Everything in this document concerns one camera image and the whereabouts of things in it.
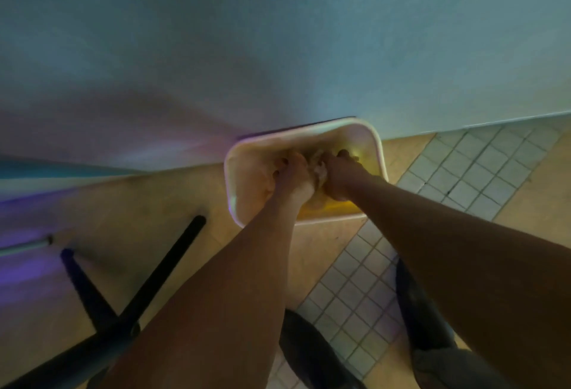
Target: cloth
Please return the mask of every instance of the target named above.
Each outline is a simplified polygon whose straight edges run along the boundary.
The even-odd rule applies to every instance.
[[[415,350],[412,368],[421,389],[516,389],[469,350]]]

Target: person's right arm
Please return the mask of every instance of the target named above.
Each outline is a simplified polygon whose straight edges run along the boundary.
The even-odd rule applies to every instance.
[[[571,250],[453,210],[325,154],[357,205],[468,346],[521,387],[571,387]]]

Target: white wall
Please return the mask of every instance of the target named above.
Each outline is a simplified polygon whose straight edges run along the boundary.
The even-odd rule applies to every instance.
[[[131,169],[347,115],[571,110],[571,0],[0,0],[0,153]]]

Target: black shoe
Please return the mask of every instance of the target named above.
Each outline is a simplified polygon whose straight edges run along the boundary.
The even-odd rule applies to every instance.
[[[452,328],[416,283],[403,260],[396,265],[396,297],[411,351],[457,347]]]
[[[365,389],[339,361],[319,331],[293,311],[285,310],[280,347],[287,363],[308,389]]]

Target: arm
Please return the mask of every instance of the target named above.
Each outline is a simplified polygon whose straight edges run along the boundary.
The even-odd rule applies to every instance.
[[[571,250],[411,194],[343,151],[328,192],[350,199],[468,345],[522,387],[571,385]]]
[[[255,218],[187,280],[142,331],[102,388],[264,388],[285,309],[289,245],[314,192],[294,154]]]

